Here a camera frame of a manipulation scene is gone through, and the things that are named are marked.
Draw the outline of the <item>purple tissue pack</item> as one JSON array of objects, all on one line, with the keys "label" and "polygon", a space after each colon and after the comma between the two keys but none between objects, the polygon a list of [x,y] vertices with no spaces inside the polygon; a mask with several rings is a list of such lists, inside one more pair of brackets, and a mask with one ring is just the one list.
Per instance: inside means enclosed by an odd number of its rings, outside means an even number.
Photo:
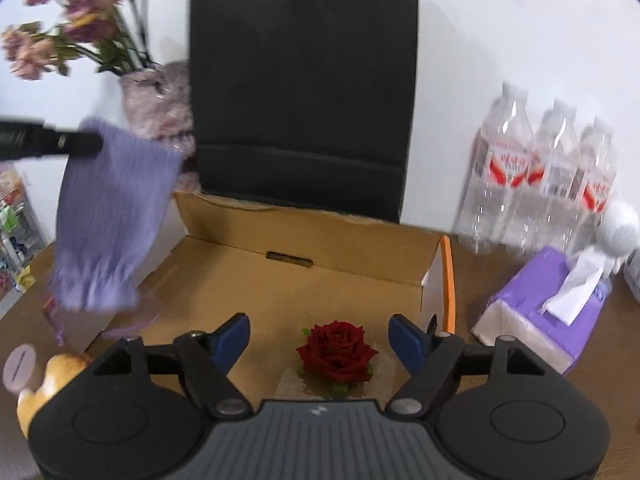
[{"label": "purple tissue pack", "polygon": [[611,291],[610,270],[608,258],[593,248],[575,259],[542,248],[489,299],[472,334],[486,346],[513,336],[565,374],[597,324]]}]

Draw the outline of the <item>cardboard box orange trim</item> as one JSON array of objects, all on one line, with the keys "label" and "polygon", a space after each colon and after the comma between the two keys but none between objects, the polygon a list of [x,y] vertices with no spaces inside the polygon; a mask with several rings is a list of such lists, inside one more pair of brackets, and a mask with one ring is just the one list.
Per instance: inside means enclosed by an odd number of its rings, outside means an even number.
[{"label": "cardboard box orange trim", "polygon": [[250,318],[250,343],[230,378],[250,403],[308,389],[297,348],[314,326],[346,321],[376,350],[362,396],[388,400],[404,380],[387,339],[396,313],[453,332],[456,291],[446,236],[329,212],[179,193],[186,237],[144,281],[155,321],[147,344]]}]

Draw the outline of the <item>right water bottle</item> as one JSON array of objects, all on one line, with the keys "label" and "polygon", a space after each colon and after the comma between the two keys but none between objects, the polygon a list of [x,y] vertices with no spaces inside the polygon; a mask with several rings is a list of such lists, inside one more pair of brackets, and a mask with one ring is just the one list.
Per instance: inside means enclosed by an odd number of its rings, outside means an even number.
[{"label": "right water bottle", "polygon": [[567,245],[570,255],[591,243],[594,227],[610,198],[618,169],[613,136],[614,128],[599,117],[582,133],[575,225]]}]

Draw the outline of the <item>pink round container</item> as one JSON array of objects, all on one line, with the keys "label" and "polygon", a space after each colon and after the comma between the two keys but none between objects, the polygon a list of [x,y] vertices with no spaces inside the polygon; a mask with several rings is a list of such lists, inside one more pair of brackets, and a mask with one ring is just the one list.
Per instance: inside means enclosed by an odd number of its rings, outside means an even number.
[{"label": "pink round container", "polygon": [[21,344],[12,350],[3,365],[2,382],[4,388],[13,394],[38,388],[41,382],[40,366],[32,344]]}]

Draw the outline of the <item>middle water bottle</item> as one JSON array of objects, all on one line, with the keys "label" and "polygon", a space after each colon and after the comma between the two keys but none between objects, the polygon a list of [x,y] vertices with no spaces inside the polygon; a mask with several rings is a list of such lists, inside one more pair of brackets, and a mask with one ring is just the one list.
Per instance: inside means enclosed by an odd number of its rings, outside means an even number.
[{"label": "middle water bottle", "polygon": [[502,244],[516,258],[544,246],[563,250],[570,236],[570,191],[578,171],[576,108],[556,99],[535,133],[527,176],[514,198]]}]

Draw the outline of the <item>orange white plush toy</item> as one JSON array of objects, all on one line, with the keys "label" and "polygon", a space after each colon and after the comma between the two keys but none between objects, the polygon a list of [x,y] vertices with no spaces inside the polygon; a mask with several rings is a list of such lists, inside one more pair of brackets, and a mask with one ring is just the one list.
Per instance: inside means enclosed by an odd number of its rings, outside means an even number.
[{"label": "orange white plush toy", "polygon": [[16,416],[25,438],[28,437],[29,426],[40,408],[43,408],[91,363],[90,356],[75,356],[68,353],[52,356],[44,368],[40,387],[35,391],[24,389],[17,399]]}]

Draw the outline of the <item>dried pink flowers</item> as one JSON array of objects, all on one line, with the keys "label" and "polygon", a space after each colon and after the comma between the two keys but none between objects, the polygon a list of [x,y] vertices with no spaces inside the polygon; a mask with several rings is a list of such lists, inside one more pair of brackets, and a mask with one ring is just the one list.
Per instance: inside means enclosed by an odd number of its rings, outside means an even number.
[{"label": "dried pink flowers", "polygon": [[60,18],[10,25],[1,32],[1,52],[11,73],[39,80],[47,73],[66,77],[80,58],[99,73],[125,76],[154,66],[148,47],[148,0],[22,0],[25,6],[56,3]]}]

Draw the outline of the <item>black paper bag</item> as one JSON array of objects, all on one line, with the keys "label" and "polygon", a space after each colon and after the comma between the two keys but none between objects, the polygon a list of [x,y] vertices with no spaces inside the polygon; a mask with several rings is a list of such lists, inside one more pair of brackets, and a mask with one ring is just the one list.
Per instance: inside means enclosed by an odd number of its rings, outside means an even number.
[{"label": "black paper bag", "polygon": [[204,192],[395,222],[418,0],[190,0]]}]

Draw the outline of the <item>red rose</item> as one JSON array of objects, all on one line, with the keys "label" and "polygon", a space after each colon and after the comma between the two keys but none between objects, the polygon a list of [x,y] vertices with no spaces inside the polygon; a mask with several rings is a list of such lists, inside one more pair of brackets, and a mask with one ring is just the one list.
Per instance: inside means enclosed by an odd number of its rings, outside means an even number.
[{"label": "red rose", "polygon": [[335,320],[305,327],[295,357],[274,390],[278,399],[384,402],[392,394],[397,365],[361,325]]}]

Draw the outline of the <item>purple ceramic vase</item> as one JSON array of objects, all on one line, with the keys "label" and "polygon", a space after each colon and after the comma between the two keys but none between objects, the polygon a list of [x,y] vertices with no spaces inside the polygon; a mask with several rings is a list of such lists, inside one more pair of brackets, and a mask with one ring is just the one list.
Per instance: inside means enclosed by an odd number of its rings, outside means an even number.
[{"label": "purple ceramic vase", "polygon": [[182,167],[175,189],[201,192],[196,172],[189,62],[170,62],[127,74],[120,78],[120,88],[130,131],[181,154]]}]

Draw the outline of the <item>purple knitted cloth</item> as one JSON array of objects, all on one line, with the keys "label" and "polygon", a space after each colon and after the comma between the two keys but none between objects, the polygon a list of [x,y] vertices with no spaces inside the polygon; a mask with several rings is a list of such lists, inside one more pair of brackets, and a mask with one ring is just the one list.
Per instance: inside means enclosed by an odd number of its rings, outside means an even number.
[{"label": "purple knitted cloth", "polygon": [[138,303],[134,272],[166,214],[182,155],[99,118],[93,158],[71,157],[58,198],[51,294],[73,312],[118,313]]}]

